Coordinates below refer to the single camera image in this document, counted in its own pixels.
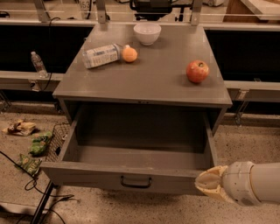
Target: drawer handle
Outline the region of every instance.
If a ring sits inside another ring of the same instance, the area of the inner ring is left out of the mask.
[[[146,188],[149,188],[151,186],[151,178],[149,178],[147,185],[129,185],[129,184],[124,183],[124,176],[121,176],[121,185],[124,186],[124,187],[146,189]]]

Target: speckled floor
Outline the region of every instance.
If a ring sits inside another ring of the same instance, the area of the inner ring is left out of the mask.
[[[54,124],[66,118],[57,114],[54,107],[46,105],[12,105],[0,115],[0,129],[24,118],[35,122],[41,130],[52,130]],[[238,127],[227,115],[214,137],[220,165],[234,161],[272,163],[280,161],[280,116],[245,115]],[[31,145],[29,136],[0,134],[0,149],[18,161],[19,153],[27,154]],[[5,157],[0,156],[0,203],[29,207],[39,204],[41,194],[25,190],[30,178],[17,170]],[[45,190],[48,179],[42,172],[37,187]],[[278,205],[241,207],[201,196],[168,195],[139,192],[103,191],[94,188],[62,186],[53,193],[74,194],[69,201],[53,207],[67,224],[74,223],[270,223],[280,220]],[[45,223],[63,223],[56,213],[49,213]],[[0,212],[0,223],[30,223],[31,217]]]

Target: wire basket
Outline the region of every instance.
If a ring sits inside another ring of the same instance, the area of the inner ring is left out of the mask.
[[[57,161],[69,130],[70,125],[68,123],[59,123],[54,125],[52,130],[52,140],[49,144],[48,152],[45,157],[46,162]]]

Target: debris on floor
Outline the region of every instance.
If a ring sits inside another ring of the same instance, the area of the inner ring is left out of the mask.
[[[6,134],[22,137],[27,137],[35,131],[38,131],[38,129],[36,129],[36,123],[26,122],[24,120],[18,120],[10,124],[8,128],[2,130],[2,132]]]
[[[41,163],[41,158],[31,158],[26,155],[19,154],[18,165],[33,177],[38,173]]]
[[[32,144],[29,153],[34,157],[45,154],[47,146],[51,142],[53,133],[51,131],[33,134]]]

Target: small orange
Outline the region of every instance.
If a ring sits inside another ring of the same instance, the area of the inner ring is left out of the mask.
[[[122,58],[126,62],[133,62],[137,59],[137,51],[129,45],[126,45],[122,50]]]

